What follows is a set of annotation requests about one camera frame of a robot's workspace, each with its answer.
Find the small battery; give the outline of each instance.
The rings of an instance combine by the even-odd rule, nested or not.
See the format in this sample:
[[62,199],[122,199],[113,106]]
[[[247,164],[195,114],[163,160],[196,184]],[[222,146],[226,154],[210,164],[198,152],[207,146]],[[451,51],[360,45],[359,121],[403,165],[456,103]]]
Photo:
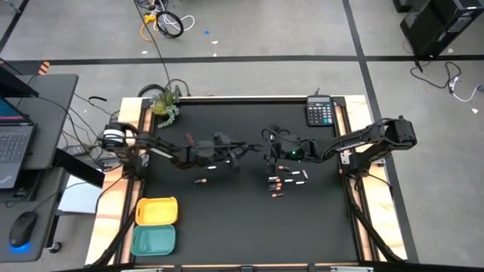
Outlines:
[[272,198],[278,198],[278,197],[281,197],[281,196],[284,196],[284,193],[273,193],[272,194]]
[[202,178],[195,181],[195,184],[204,184],[204,183],[206,183],[206,178]]
[[281,179],[280,178],[277,178],[277,179],[274,179],[274,180],[269,179],[267,182],[269,182],[269,183],[278,183],[278,182],[281,182]]
[[282,171],[288,171],[288,172],[290,171],[289,167],[285,167],[285,166],[282,166],[282,165],[279,165],[278,169],[282,170]]
[[272,188],[269,188],[269,190],[268,190],[268,191],[269,191],[269,192],[275,192],[275,191],[279,191],[279,190],[281,190],[281,188],[280,188],[280,187],[272,187]]
[[282,187],[282,184],[270,184],[269,188]]

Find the white cable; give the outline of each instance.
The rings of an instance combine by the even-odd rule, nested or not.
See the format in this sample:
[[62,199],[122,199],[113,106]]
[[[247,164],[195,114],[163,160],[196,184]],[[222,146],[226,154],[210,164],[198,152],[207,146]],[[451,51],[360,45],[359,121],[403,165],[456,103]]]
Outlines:
[[458,97],[454,92],[452,92],[452,95],[454,95],[454,97],[457,98],[461,102],[469,102],[469,101],[471,101],[474,98],[474,95],[476,94],[476,91],[478,91],[481,87],[482,87],[481,85],[477,85],[474,88],[474,91],[472,92],[472,94],[469,97],[469,99],[462,99],[462,98]]
[[[165,5],[162,3],[160,6],[163,9],[163,11],[165,11]],[[191,23],[191,26],[184,28],[184,31],[190,30],[190,28],[192,28],[195,25],[195,18],[191,15],[187,15],[187,16],[183,17],[182,19],[180,19],[180,21],[183,21],[186,18],[191,18],[193,22]],[[176,24],[178,24],[178,23],[177,22],[173,23],[172,21],[168,20],[168,17],[166,16],[166,14],[163,15],[163,21],[165,21],[165,24],[169,24],[169,25],[173,26],[175,29],[177,29],[178,31],[180,31],[180,29],[176,26]]]

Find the black desk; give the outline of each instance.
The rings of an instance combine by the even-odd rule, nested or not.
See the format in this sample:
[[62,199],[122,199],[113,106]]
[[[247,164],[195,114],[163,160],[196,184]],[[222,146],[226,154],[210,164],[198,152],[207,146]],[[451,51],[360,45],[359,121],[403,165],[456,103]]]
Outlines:
[[[35,76],[34,78],[32,76],[19,76],[19,78],[25,82],[32,79],[30,86],[39,93],[40,97],[52,100],[68,109],[79,77],[77,75],[53,75]],[[19,109],[29,115],[37,124],[37,132],[30,149],[33,154],[26,158],[23,170],[46,173],[39,182],[35,201],[21,202],[10,209],[6,208],[3,202],[0,202],[0,215],[2,215],[0,262],[35,261],[40,258],[42,249],[50,246],[52,242],[58,220],[55,213],[61,198],[52,197],[37,208],[37,222],[30,239],[30,249],[27,252],[13,253],[9,247],[8,236],[15,219],[23,212],[31,211],[50,195],[61,191],[65,187],[67,172],[98,187],[102,186],[104,174],[57,149],[57,142],[66,119],[64,110],[48,101],[34,97],[23,98],[22,101],[20,101],[20,98],[9,98],[9,101],[13,105],[18,105],[20,102]],[[10,190],[0,191],[0,196],[2,200],[5,200],[7,199],[5,196],[12,193]]]
[[[305,101],[249,104],[244,101],[188,103],[174,125],[156,129],[163,140],[183,144],[190,132],[195,141],[220,131],[234,140],[262,142],[261,130],[272,124],[290,128],[303,138],[334,138],[333,127],[306,124]],[[267,191],[261,153],[248,153],[240,173],[219,166],[216,171],[179,170],[157,156],[150,158],[145,197],[174,196],[179,216],[176,247],[167,256],[136,257],[136,264],[297,264],[357,260],[348,219],[343,182],[335,157],[323,164],[285,160],[305,169],[305,186],[283,184],[285,196]],[[193,181],[207,178],[204,186]]]

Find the concrete floor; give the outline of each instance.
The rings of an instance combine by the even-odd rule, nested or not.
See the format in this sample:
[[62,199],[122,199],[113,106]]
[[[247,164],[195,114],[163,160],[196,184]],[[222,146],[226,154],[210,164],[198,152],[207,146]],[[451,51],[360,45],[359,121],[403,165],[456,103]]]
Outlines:
[[[396,13],[390,0],[349,2],[365,55],[409,55],[399,29],[403,15]],[[213,53],[355,56],[342,0],[296,4],[292,0],[172,0],[170,6],[176,14],[193,15],[197,22],[180,39],[158,37],[164,57],[211,57]],[[4,9],[0,5],[0,22],[8,16]],[[30,1],[0,57],[157,57],[154,45],[139,36],[140,23],[130,0],[105,0],[102,5],[95,0]],[[481,16],[451,44],[453,53],[445,54],[484,54],[483,28]],[[468,98],[476,85],[484,84],[484,61],[455,63],[463,71],[456,92]],[[404,115],[414,123],[419,140],[415,148],[394,157],[420,262],[484,267],[484,94],[461,103],[447,91],[411,77],[408,71],[413,65],[368,62],[382,115]],[[425,68],[424,76],[442,84],[443,65],[432,63]],[[170,76],[184,79],[193,95],[312,94],[318,87],[327,94],[367,94],[358,62],[167,66]],[[79,74],[76,93],[107,98],[108,102],[100,105],[109,112],[119,108],[122,97],[135,96],[144,85],[166,83],[159,64],[51,66],[49,73]],[[77,98],[72,107],[95,131],[104,127],[107,116],[100,118],[102,113],[96,109]],[[57,240],[65,245],[62,252],[46,252],[32,264],[0,264],[0,270],[50,271],[83,266],[92,222],[92,216],[63,218],[57,232]]]

